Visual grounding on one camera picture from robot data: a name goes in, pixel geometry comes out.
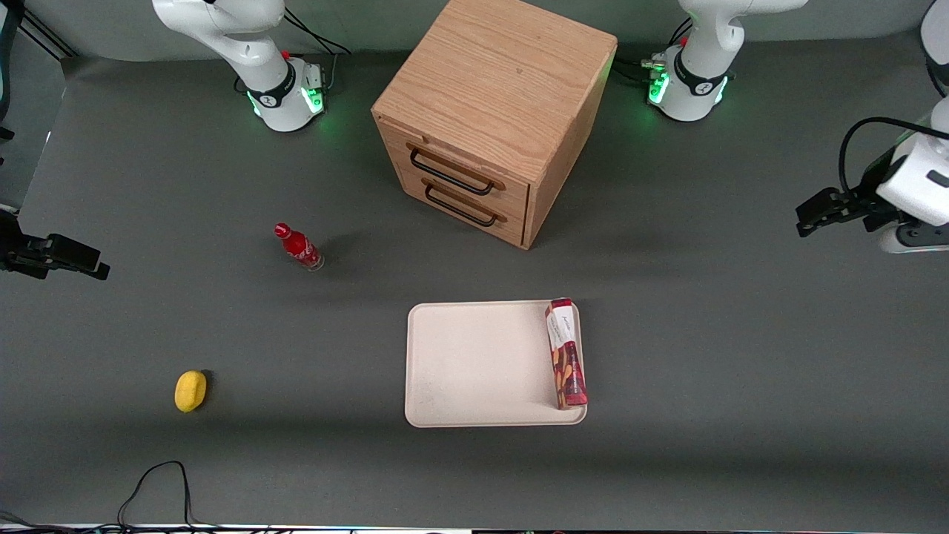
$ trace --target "green led light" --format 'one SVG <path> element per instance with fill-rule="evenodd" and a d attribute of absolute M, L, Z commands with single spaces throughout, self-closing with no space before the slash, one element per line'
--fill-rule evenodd
<path fill-rule="evenodd" d="M 649 100 L 653 104 L 662 102 L 667 87 L 669 87 L 669 75 L 663 72 L 659 78 L 653 80 L 652 86 L 649 87 Z"/>
<path fill-rule="evenodd" d="M 309 110 L 312 111 L 314 115 L 323 111 L 323 91 L 320 89 L 300 87 L 300 94 L 303 95 L 303 98 L 307 101 Z"/>
<path fill-rule="evenodd" d="M 725 96 L 725 86 L 728 84 L 728 76 L 721 81 L 721 87 L 718 89 L 718 96 L 715 97 L 715 103 L 721 102 L 721 97 Z"/>
<path fill-rule="evenodd" d="M 247 98 L 251 101 L 251 105 L 253 106 L 253 114 L 260 117 L 260 109 L 257 109 L 257 102 L 253 100 L 250 91 L 247 92 Z"/>

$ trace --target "drawer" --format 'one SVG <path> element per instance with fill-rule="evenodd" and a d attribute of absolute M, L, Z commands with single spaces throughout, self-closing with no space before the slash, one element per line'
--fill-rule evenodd
<path fill-rule="evenodd" d="M 523 209 L 516 214 L 494 209 L 454 189 L 448 189 L 414 167 L 404 169 L 397 165 L 396 170 L 402 176 L 405 192 L 410 196 L 512 245 L 521 246 L 524 237 Z"/>
<path fill-rule="evenodd" d="M 456 193 L 496 213 L 524 218 L 528 201 L 528 187 L 524 183 L 499 178 L 456 155 L 447 155 L 421 136 L 390 124 L 377 124 L 389 158 L 399 169 L 403 189 L 408 175 L 415 180 L 427 178 L 440 190 Z"/>

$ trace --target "gray wall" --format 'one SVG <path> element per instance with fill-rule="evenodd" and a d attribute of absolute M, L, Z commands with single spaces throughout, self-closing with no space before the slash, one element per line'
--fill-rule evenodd
<path fill-rule="evenodd" d="M 314 31 L 350 48 L 413 48 L 446 0 L 287 0 Z M 530 0 L 615 34 L 624 43 L 656 43 L 683 18 L 675 0 Z M 748 17 L 750 40 L 846 39 L 915 27 L 931 0 L 811 0 L 802 9 Z M 28 6 L 84 55 L 129 61 L 197 59 L 213 54 L 166 29 L 151 0 L 29 0 Z M 284 23 L 272 34 L 282 48 L 315 51 Z"/>

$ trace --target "lemon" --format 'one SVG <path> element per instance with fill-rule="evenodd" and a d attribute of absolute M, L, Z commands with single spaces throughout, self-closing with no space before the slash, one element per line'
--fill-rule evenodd
<path fill-rule="evenodd" d="M 201 371 L 188 371 L 175 385 L 175 406 L 185 413 L 201 406 L 208 390 L 208 378 Z"/>

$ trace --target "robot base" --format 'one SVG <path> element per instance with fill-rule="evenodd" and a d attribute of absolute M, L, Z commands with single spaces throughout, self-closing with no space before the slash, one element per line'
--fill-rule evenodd
<path fill-rule="evenodd" d="M 925 222 L 891 224 L 877 241 L 889 254 L 942 252 L 949 250 L 949 224 L 932 226 Z"/>
<path fill-rule="evenodd" d="M 651 64 L 656 67 L 653 67 L 652 72 L 656 77 L 649 86 L 646 101 L 661 109 L 662 113 L 671 119 L 691 123 L 705 118 L 712 108 L 721 102 L 728 77 L 725 77 L 718 87 L 712 87 L 708 94 L 693 95 L 689 86 L 676 74 L 676 70 L 667 67 L 673 64 L 681 51 L 682 47 L 676 45 L 653 54 Z"/>
<path fill-rule="evenodd" d="M 288 61 L 296 70 L 296 86 L 278 107 L 258 105 L 248 94 L 253 112 L 270 129 L 278 132 L 291 132 L 306 126 L 313 117 L 323 113 L 326 106 L 320 66 L 310 65 L 299 58 Z"/>

